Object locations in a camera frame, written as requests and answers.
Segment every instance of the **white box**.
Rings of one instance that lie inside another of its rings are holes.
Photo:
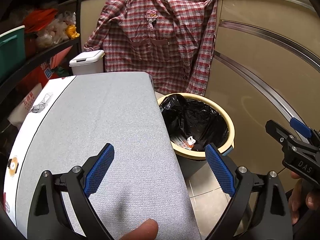
[[[70,60],[69,66],[75,76],[103,73],[103,56],[103,50],[83,52]]]

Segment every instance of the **red bag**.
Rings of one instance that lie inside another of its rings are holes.
[[[59,78],[59,76],[50,69],[49,63],[44,62],[26,75],[18,84],[17,89],[25,94],[31,91],[36,84],[41,83],[42,88],[44,88],[49,79],[55,78]]]
[[[27,17],[23,20],[22,24],[25,26],[24,32],[38,32],[45,28],[57,14],[58,10],[56,9],[41,9],[34,10],[29,13]]]

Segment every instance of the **cartoon illustration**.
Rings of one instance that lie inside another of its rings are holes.
[[[9,174],[11,177],[13,177],[17,173],[19,163],[17,157],[13,157],[12,159],[9,159],[7,167],[9,168]]]
[[[5,211],[7,213],[10,213],[10,206],[9,206],[9,203],[7,201],[5,202]]]
[[[41,102],[33,107],[31,107],[29,113],[33,112],[33,113],[40,113],[42,112],[46,106],[50,103],[51,98],[52,98],[52,93],[46,93],[46,95],[44,96],[44,98],[41,100]]]
[[[147,12],[146,12],[146,15],[144,16],[146,19],[147,19],[147,21],[148,21],[148,30],[149,31],[153,31],[154,30],[154,28],[153,28],[153,22],[154,23],[156,23],[155,22],[155,20],[159,17],[158,15],[157,15],[157,12],[156,11],[154,11],[154,10],[148,10]]]

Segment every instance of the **beige refrigerator door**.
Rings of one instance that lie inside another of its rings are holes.
[[[261,78],[310,127],[320,128],[320,73],[304,59],[264,38],[219,27],[216,49]]]
[[[235,148],[229,154],[236,165],[251,172],[280,172],[281,146],[265,131],[273,119],[297,136],[278,109],[253,85],[217,59],[213,59],[205,97],[219,104],[235,126]]]
[[[320,56],[320,19],[310,5],[294,1],[223,0],[220,20],[278,33]]]

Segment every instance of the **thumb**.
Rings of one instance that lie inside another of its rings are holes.
[[[320,191],[311,191],[307,195],[306,204],[308,208],[317,210],[320,206]]]
[[[124,235],[120,240],[155,240],[158,234],[158,223],[149,218],[138,228]]]

